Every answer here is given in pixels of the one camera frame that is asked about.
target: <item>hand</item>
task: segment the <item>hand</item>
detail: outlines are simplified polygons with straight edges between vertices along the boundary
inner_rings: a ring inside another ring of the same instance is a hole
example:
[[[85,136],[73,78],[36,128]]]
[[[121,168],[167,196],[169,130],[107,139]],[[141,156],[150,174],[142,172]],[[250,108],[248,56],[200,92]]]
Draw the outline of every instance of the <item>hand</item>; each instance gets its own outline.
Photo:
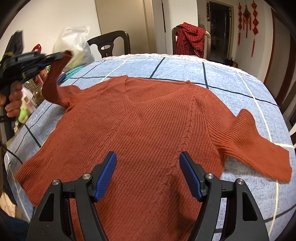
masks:
[[[22,105],[22,84],[17,83],[15,92],[10,93],[9,100],[10,103],[5,107],[7,111],[7,116],[18,117],[20,115],[20,107]],[[5,105],[6,96],[0,94],[0,106]]]

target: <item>table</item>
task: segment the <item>table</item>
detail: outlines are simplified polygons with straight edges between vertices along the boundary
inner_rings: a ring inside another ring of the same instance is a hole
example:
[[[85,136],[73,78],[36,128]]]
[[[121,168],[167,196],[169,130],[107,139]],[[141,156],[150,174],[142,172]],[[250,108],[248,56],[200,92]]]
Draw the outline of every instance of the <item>table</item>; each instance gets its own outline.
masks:
[[[95,61],[68,79],[63,85],[81,89],[108,81],[110,77],[128,75],[163,81],[190,80],[209,88],[237,115],[243,108],[254,116],[258,132],[264,138],[290,152],[293,169],[290,183],[278,183],[257,173],[234,158],[228,158],[221,179],[243,178],[250,188],[273,241],[289,222],[296,209],[296,158],[281,112],[264,84],[242,70],[209,62],[194,56],[137,54],[108,57]],[[22,161],[31,158],[54,130],[65,109],[44,101],[22,128],[9,149]],[[15,180],[20,162],[7,153],[4,158],[8,181],[23,216],[30,221],[34,208],[24,190]],[[223,226],[226,200],[222,199],[220,215],[213,240],[219,240]]]

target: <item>white plastic bag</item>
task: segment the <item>white plastic bag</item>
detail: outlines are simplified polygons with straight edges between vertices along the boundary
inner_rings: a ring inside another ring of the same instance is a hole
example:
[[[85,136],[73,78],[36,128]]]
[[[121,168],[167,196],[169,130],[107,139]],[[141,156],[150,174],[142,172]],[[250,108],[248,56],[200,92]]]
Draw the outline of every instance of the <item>white plastic bag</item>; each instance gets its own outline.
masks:
[[[71,50],[73,57],[64,68],[67,72],[77,66],[87,65],[94,61],[94,56],[86,41],[90,26],[66,27],[61,30],[53,47],[53,53]]]

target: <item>blue gripper pad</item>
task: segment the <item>blue gripper pad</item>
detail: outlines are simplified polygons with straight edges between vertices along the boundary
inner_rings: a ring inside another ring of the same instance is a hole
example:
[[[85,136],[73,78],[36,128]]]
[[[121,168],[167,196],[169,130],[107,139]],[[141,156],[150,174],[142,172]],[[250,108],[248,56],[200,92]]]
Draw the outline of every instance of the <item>blue gripper pad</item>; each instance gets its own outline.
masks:
[[[117,164],[117,157],[116,157],[116,154],[113,153],[96,183],[96,193],[94,195],[94,199],[97,202],[100,200],[100,198],[105,196],[111,177],[114,173],[116,164]]]
[[[198,201],[201,200],[203,196],[200,191],[200,182],[183,153],[180,154],[179,164],[190,189],[191,195]]]

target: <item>metal screw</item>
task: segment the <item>metal screw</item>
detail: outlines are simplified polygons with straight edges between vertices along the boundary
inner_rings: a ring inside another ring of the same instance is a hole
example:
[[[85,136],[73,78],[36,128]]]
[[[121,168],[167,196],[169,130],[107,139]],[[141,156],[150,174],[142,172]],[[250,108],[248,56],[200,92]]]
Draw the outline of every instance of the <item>metal screw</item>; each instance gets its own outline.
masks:
[[[241,179],[241,178],[239,178],[239,179],[237,179],[237,183],[240,184],[240,185],[243,185],[244,184],[244,180]]]
[[[206,176],[208,179],[213,179],[215,175],[212,174],[212,173],[207,173],[205,176]]]
[[[58,185],[58,184],[59,184],[59,179],[55,179],[55,180],[53,180],[53,181],[52,181],[52,184],[53,184],[53,185]]]
[[[83,176],[82,176],[82,178],[83,178],[84,180],[87,180],[87,179],[89,179],[90,177],[91,177],[91,175],[88,174],[88,173],[83,174]]]

